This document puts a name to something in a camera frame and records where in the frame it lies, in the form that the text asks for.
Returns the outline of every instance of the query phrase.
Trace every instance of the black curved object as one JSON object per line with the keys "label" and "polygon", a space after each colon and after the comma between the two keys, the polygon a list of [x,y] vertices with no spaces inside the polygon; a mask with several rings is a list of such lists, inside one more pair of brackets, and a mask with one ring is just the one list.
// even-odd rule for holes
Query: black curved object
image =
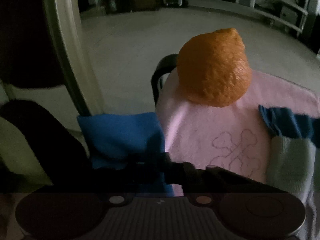
{"label": "black curved object", "polygon": [[163,87],[162,76],[170,73],[172,70],[175,69],[177,65],[177,57],[178,54],[170,54],[168,56],[165,56],[162,60],[160,60],[155,72],[152,75],[151,86],[155,105],[157,104],[159,98],[159,91]]}

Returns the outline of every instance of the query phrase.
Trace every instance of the blue fabric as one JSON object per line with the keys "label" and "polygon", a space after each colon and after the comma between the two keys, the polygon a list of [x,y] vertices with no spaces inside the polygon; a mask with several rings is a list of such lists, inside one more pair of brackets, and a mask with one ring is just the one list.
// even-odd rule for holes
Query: blue fabric
{"label": "blue fabric", "polygon": [[[155,113],[137,115],[102,114],[79,116],[78,123],[90,148],[94,169],[123,169],[129,159],[151,163],[162,158],[164,135]],[[153,185],[141,185],[140,192],[173,195],[171,185],[164,183],[159,172]]]}
{"label": "blue fabric", "polygon": [[294,114],[289,108],[259,106],[259,112],[273,136],[310,139],[320,148],[320,119]]}

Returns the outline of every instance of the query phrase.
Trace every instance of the pink cloth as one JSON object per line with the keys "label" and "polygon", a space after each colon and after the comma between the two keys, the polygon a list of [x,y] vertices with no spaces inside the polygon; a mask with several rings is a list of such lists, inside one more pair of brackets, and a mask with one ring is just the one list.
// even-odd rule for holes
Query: pink cloth
{"label": "pink cloth", "polygon": [[258,105],[288,107],[294,113],[320,117],[319,99],[313,92],[260,71],[253,71],[248,91],[223,108],[188,101],[179,94],[178,83],[174,70],[160,94],[156,113],[172,160],[190,162],[198,169],[217,165],[265,182],[270,136]]}

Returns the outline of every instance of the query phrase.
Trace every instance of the orange fruit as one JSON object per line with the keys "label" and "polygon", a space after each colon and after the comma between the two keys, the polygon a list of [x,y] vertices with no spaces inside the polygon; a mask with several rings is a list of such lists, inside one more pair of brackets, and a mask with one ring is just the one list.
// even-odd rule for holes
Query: orange fruit
{"label": "orange fruit", "polygon": [[224,107],[237,101],[246,93],[252,78],[244,48],[234,28],[191,38],[177,60],[183,95],[208,106]]}

